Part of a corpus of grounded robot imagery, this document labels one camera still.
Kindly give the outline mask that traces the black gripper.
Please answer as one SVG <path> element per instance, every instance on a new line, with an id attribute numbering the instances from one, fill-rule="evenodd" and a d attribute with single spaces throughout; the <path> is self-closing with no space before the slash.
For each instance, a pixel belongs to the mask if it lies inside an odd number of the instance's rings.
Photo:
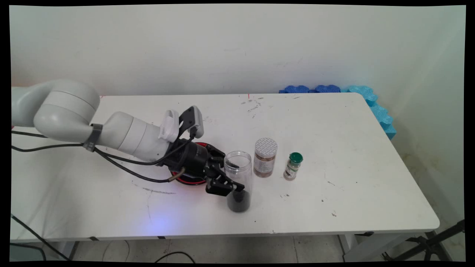
<path id="1" fill-rule="evenodd" d="M 182 168 L 185 169 L 176 178 L 178 182 L 206 182 L 206 193 L 226 197 L 233 191 L 243 191 L 245 186 L 233 181 L 222 171 L 226 166 L 231 169 L 240 168 L 225 157 L 224 152 L 209 143 L 188 142 L 168 156 L 163 165 L 173 175 L 178 174 Z"/>

